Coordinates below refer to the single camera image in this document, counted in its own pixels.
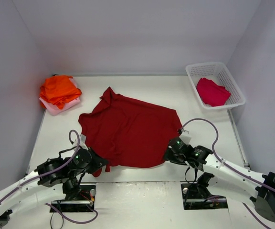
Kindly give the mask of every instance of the orange cloth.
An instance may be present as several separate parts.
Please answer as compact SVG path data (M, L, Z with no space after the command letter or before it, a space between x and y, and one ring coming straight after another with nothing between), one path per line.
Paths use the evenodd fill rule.
M40 97L51 104L56 105L59 109L63 109L64 105L76 98L82 92L79 88L69 80L71 76L56 75L51 78L45 79L44 84L40 87Z

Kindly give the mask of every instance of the white table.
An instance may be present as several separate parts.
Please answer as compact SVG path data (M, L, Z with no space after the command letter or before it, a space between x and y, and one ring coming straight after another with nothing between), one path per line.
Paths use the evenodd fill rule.
M243 159L227 111L201 110L187 77L103 76L75 77L75 80L83 92L82 102L57 116L45 113L32 153L30 170L35 169L47 158L57 157L60 150L71 146L67 137L68 132L71 129L81 132L79 115L90 113L109 86L115 93L175 109L182 123L196 117L212 121L220 134L216 144L217 153L243 166ZM190 144L211 148L215 131L209 124L195 121L187 125L186 129L192 137ZM84 182L97 183L95 208L99 212L99 217L89 225L66 222L64 229L263 228L241 203L230 199L228 199L228 210L183 210L180 181L184 180L185 170L185 166L166 162L149 169L111 167L110 173L103 171L97 178L86 175ZM188 179L192 178L193 171L190 171ZM67 213L67 215L80 221L93 217L93 213ZM49 208L41 206L12 219L5 229L49 229L50 216ZM261 220L271 228L275 228L274 223Z

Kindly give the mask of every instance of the white wall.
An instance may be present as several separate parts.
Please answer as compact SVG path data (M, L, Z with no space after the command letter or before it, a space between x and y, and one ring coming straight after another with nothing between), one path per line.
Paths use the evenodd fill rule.
M39 87L50 72L11 0L0 0L0 189L24 176L42 119Z
M263 0L228 68L246 96L234 109L252 169L275 172L275 0Z
M14 0L53 73L227 63L260 0Z

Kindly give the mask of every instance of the magenta cloth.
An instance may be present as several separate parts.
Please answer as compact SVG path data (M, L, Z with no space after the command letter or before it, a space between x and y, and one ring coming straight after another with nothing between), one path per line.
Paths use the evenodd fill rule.
M217 85L206 78L198 81L196 89L202 101L211 106L222 106L231 96L224 86Z

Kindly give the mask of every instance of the plastic laundry basket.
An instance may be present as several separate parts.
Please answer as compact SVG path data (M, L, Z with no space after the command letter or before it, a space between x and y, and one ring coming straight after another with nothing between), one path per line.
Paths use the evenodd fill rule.
M186 66L186 72L189 76L190 83L194 89L194 92L198 98L199 103L204 109L207 110L222 110L231 109L236 106L243 105L246 100L243 93L237 86L231 73L227 69L224 63L221 62L207 62L197 63ZM210 106L204 104L200 98L196 85L201 78L207 78L213 80L216 84L224 86L230 93L231 96L223 106Z

